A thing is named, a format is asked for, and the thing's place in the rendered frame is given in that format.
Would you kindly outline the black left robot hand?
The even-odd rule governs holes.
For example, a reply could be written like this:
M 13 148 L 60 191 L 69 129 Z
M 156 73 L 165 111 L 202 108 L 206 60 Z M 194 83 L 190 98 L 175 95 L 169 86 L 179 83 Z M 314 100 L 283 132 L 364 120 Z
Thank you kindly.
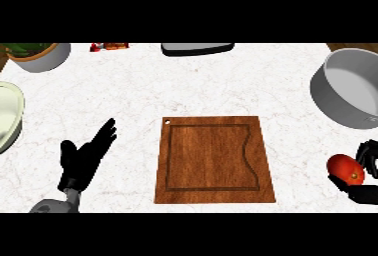
M 100 127 L 89 142 L 76 147 L 70 140 L 60 142 L 60 166 L 63 169 L 57 190 L 73 189 L 82 192 L 91 182 L 101 158 L 116 139 L 115 119 Z

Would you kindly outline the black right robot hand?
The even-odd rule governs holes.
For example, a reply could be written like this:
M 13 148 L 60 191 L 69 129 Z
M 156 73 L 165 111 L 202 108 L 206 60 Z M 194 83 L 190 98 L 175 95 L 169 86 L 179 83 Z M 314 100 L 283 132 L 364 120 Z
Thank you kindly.
M 378 141 L 368 140 L 358 145 L 355 157 L 352 158 L 363 168 L 363 173 L 378 180 Z M 327 179 L 348 199 L 358 204 L 378 205 L 378 185 L 348 185 L 337 177 L 327 173 Z

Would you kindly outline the red tomato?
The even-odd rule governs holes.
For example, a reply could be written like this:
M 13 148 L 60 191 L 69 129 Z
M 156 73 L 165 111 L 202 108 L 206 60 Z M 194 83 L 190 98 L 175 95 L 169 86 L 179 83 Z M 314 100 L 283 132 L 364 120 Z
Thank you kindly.
M 326 162 L 327 173 L 348 185 L 361 185 L 364 180 L 363 168 L 358 162 L 343 154 L 335 154 Z

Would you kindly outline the brown wooden cutting board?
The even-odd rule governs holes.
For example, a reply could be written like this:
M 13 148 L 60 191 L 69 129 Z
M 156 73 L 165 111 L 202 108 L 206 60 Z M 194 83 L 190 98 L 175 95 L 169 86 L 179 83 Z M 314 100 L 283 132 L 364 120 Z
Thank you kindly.
M 273 203 L 255 116 L 162 119 L 154 202 Z

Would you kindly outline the grey metal pot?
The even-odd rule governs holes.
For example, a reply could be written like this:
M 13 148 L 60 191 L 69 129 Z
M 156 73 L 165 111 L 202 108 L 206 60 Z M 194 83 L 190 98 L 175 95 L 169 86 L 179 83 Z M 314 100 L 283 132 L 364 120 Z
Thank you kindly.
M 333 51 L 309 79 L 309 95 L 339 125 L 378 128 L 378 53 L 358 48 Z

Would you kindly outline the pale green bowl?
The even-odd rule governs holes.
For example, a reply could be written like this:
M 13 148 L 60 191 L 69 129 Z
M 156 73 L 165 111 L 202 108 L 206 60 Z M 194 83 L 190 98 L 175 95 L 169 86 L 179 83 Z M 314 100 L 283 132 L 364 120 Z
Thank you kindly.
M 22 130 L 24 98 L 19 87 L 0 81 L 0 154 L 13 145 Z

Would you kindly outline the red and orange packet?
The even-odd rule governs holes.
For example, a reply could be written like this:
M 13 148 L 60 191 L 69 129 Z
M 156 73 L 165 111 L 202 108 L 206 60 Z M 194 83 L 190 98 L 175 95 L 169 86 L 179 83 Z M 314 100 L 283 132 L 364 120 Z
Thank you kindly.
M 119 50 L 126 48 L 128 48 L 126 43 L 92 43 L 89 46 L 89 51 L 98 52 L 101 50 Z

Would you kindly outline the green plant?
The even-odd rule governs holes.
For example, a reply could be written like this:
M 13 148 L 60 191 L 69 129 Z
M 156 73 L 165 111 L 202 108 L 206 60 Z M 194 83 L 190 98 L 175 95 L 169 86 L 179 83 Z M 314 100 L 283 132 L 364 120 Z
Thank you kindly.
M 2 52 L 5 52 L 10 56 L 19 57 L 30 57 L 41 53 L 50 46 L 50 43 L 1 43 L 4 47 Z

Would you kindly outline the black and grey appliance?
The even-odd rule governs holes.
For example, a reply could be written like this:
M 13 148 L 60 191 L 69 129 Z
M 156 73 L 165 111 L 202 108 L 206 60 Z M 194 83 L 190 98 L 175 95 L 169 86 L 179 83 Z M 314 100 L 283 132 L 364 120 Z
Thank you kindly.
M 162 43 L 162 54 L 169 57 L 208 55 L 230 51 L 233 43 Z

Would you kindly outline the brown wooden block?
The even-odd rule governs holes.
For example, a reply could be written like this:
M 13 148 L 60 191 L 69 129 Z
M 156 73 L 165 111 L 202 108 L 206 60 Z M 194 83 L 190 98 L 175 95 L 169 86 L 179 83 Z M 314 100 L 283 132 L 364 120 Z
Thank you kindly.
M 378 43 L 326 43 L 330 51 L 342 48 L 357 48 L 378 53 Z

